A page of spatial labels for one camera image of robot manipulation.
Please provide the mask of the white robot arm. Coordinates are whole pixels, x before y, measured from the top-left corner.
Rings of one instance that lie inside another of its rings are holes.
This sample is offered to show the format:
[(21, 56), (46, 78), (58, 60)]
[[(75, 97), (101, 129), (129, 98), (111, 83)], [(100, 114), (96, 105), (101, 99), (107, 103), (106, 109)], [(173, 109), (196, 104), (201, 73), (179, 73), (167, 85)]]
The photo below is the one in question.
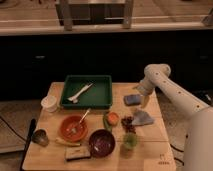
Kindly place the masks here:
[(189, 118), (182, 171), (213, 171), (213, 107), (169, 79), (168, 64), (149, 64), (137, 85), (143, 96), (158, 87)]

